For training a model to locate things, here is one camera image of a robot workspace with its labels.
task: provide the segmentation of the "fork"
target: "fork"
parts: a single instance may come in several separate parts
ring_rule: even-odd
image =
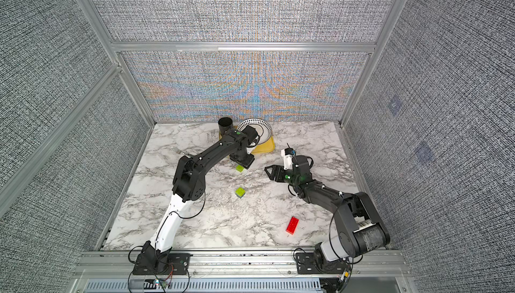
[[[181,149],[177,148],[177,147],[174,147],[174,146],[171,146],[170,147],[175,153],[179,154],[179,155],[187,155],[188,157],[193,157],[192,154],[189,154],[185,151],[182,151]]]

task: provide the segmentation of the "metal extrusion bar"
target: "metal extrusion bar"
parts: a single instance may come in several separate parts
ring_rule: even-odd
[[[191,254],[189,271],[192,278],[236,277],[338,277],[338,274],[299,275],[294,247],[255,247],[227,249],[184,249],[174,253]],[[312,252],[313,247],[303,247]],[[128,251],[84,252],[72,276],[72,283],[81,279],[126,279],[133,265]],[[353,277],[411,277],[401,251],[378,249],[364,255],[354,265]]]
[[[102,234],[100,235],[100,238],[97,241],[97,244],[95,245],[95,250],[99,250],[102,244],[104,243],[104,240],[106,239],[107,232],[109,232],[109,229],[113,226],[114,220],[116,219],[116,216],[118,215],[118,211],[120,210],[120,207],[122,206],[122,202],[124,201],[125,194],[127,193],[127,190],[129,189],[129,186],[132,182],[132,177],[134,177],[134,174],[136,173],[136,169],[138,169],[139,162],[141,161],[141,157],[143,156],[143,153],[145,152],[145,148],[147,147],[148,140],[150,140],[150,136],[152,135],[153,129],[149,129],[147,133],[147,137],[145,138],[145,142],[143,142],[143,145],[141,146],[141,149],[139,150],[138,156],[136,157],[136,161],[134,161],[134,164],[132,165],[132,169],[130,171],[129,177],[127,177],[127,180],[125,182],[124,188],[122,189],[122,192],[120,193],[118,200],[116,201],[116,204],[114,205],[113,211],[111,212],[111,215],[109,216],[109,219],[104,226],[104,230],[102,231]]]
[[[372,53],[375,43],[291,43],[291,42],[112,42],[114,51],[287,51],[287,52],[365,52]]]
[[[418,293],[413,277],[396,277],[395,279],[401,293]]]
[[[370,79],[370,76],[372,75],[374,68],[377,65],[377,62],[379,61],[379,58],[381,57],[381,52],[383,52],[386,42],[390,38],[390,34],[392,33],[397,23],[397,20],[401,15],[402,9],[404,8],[406,1],[407,0],[393,0],[392,5],[390,7],[390,11],[388,12],[385,18],[382,29],[377,38],[377,48],[372,53],[370,58],[366,61],[365,67],[360,77],[358,78],[356,84],[354,85],[354,88],[352,89],[351,95],[349,97],[349,101],[345,106],[344,113],[341,116],[340,120],[342,127],[346,126],[349,122],[352,112],[356,108],[359,98],[363,94],[365,86],[367,85],[368,80]]]
[[[370,193],[370,188],[368,187],[367,181],[365,180],[363,171],[359,166],[359,161],[357,160],[356,153],[354,152],[354,147],[352,146],[349,136],[347,135],[346,129],[336,129],[336,132],[338,133],[338,137],[340,138],[341,145],[344,147],[344,152],[347,155],[347,158],[349,158],[349,161],[351,162],[351,168],[357,188],[359,189],[359,191],[367,193],[372,199],[372,201],[374,201],[374,198]]]
[[[136,80],[132,77],[132,74],[129,71],[129,68],[127,67],[127,64],[125,63],[123,57],[118,53],[116,53],[116,57],[118,59],[120,66],[122,67],[122,72],[120,76],[122,77],[122,82],[124,83],[125,88],[129,92],[132,101],[134,102],[134,104],[136,104],[139,113],[141,114],[147,125],[150,128],[153,128],[156,124],[156,120],[154,119],[154,115],[152,114],[150,106],[145,100],[143,94],[141,93],[141,90],[139,89]]]
[[[89,21],[93,31],[97,35],[100,43],[104,47],[107,55],[111,59],[112,63],[116,63],[116,53],[113,51],[109,42],[111,41],[111,35],[109,34],[106,25],[102,21],[100,14],[96,10],[92,0],[77,0],[80,8],[84,12],[87,20]]]
[[[118,64],[111,65],[103,76],[89,89],[68,115],[48,135],[45,141],[34,151],[27,161],[16,171],[7,183],[0,188],[0,218],[12,203],[27,187],[43,165],[50,159],[61,142],[68,136],[90,106],[98,99],[106,86],[111,83],[121,68]]]
[[[120,66],[122,66],[122,81],[125,85],[125,88],[129,92],[129,95],[132,98],[132,101],[136,104],[136,107],[138,108],[141,116],[145,119],[145,122],[149,127],[153,127],[155,120],[153,118],[152,111],[150,107],[147,104],[147,101],[143,97],[143,94],[141,93],[141,90],[139,89],[138,85],[136,84],[136,81],[130,75],[130,71],[125,65],[125,62],[123,62],[123,59],[121,56],[117,55],[117,53],[113,50],[111,47],[111,35],[109,34],[109,31],[107,30],[106,25],[104,24],[102,18],[100,17],[100,14],[98,13],[97,9],[95,8],[92,0],[77,0],[79,6],[81,7],[82,11],[84,12],[84,15],[86,16],[87,20],[89,21],[91,27],[93,28],[93,31],[97,35],[100,43],[104,47],[104,50],[106,51],[107,55],[111,59],[111,62],[113,63],[119,63]]]

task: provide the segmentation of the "mounting plate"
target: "mounting plate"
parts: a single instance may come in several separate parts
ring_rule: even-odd
[[[170,253],[168,254],[168,263],[174,267],[174,275],[186,275],[186,270],[190,265],[190,254],[188,253]],[[153,275],[154,270],[149,269],[145,265],[135,265],[132,274],[134,275]],[[167,267],[164,271],[156,273],[156,275],[168,275],[171,267]]]
[[[295,261],[299,274],[342,274],[346,267],[343,262],[335,261],[330,269],[321,272],[315,264],[313,253],[295,253]]]

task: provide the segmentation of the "gray textured wall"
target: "gray textured wall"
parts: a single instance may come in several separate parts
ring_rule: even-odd
[[[123,52],[157,121],[336,121],[367,53]]]
[[[0,0],[0,187],[111,64],[74,0]],[[147,125],[114,78],[0,218],[0,292],[63,291]]]
[[[515,0],[408,0],[348,125],[421,292],[515,291]]]
[[[0,0],[0,187],[111,64],[74,0]]]
[[[114,40],[374,41],[392,0],[93,0]]]
[[[81,252],[100,237],[147,131],[114,78],[0,219],[0,292],[66,288]]]

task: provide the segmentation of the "white plate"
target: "white plate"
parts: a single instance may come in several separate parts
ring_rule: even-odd
[[[260,118],[249,118],[245,121],[242,121],[236,127],[236,130],[243,131],[246,126],[251,126],[256,129],[257,134],[260,136],[260,140],[258,144],[263,144],[270,139],[272,136],[272,127],[268,124],[268,122],[261,120]]]

